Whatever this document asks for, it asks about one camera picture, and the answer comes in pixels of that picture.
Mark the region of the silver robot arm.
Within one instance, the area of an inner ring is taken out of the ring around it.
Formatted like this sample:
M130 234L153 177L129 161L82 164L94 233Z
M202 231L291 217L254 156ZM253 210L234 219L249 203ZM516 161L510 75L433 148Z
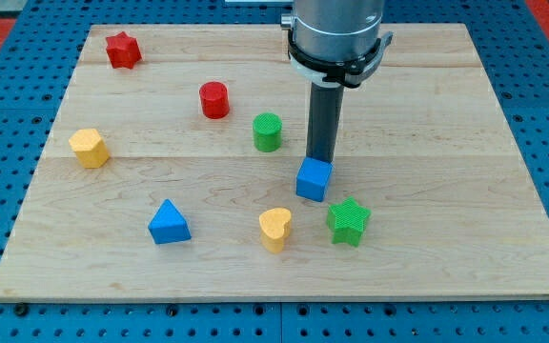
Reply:
M379 30L384 0L294 0L281 17L293 68L321 88L355 89L370 78L392 43Z

